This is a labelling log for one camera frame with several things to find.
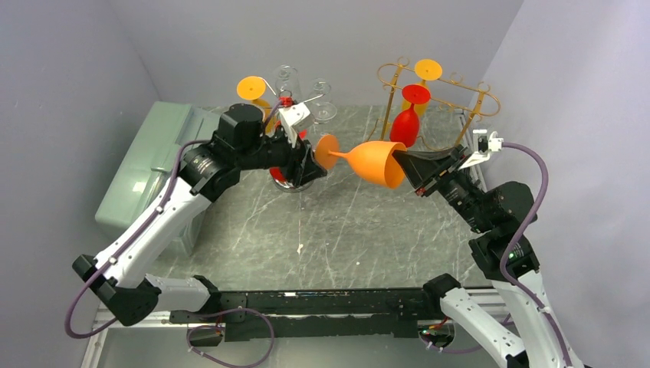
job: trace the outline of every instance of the green storage box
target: green storage box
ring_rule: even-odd
[[[133,224],[165,185],[180,146],[190,140],[209,140],[218,120],[219,114],[192,105],[153,104],[95,214],[107,235],[118,238]],[[165,252],[189,256],[203,217],[203,213],[196,216]]]

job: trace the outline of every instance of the white bracket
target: white bracket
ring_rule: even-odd
[[[488,136],[488,130],[475,129],[472,134],[474,137],[474,152],[462,164],[461,169],[488,161],[492,153],[501,151],[504,145],[504,139],[498,138],[497,132],[492,132]]]
[[[279,109],[280,122],[287,133],[291,146],[295,147],[298,133],[314,124],[314,116],[304,102]]]

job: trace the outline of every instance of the red wire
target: red wire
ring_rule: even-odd
[[[448,320],[449,320],[449,317],[445,316],[445,319],[443,319],[441,323],[434,324],[433,327],[430,327],[430,328],[432,328],[433,330],[440,330],[442,328],[442,326],[444,326],[447,323]]]

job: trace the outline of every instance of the orange disc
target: orange disc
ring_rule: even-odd
[[[332,169],[339,159],[337,156],[330,155],[330,152],[339,152],[339,140],[335,136],[327,134],[320,138],[314,151],[314,159],[325,170]]]
[[[442,77],[442,67],[431,59],[422,59],[415,63],[415,74],[425,81],[435,81]]]
[[[254,75],[246,77],[237,83],[237,95],[244,100],[257,100],[262,97],[265,90],[266,83],[264,83],[264,80]]]

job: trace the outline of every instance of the yellow disc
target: yellow disc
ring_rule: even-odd
[[[415,63],[415,73],[425,81],[435,81],[442,77],[442,67],[431,59],[422,59]]]
[[[244,100],[257,100],[262,97],[266,90],[266,83],[260,77],[251,75],[239,81],[237,84],[237,95]]]

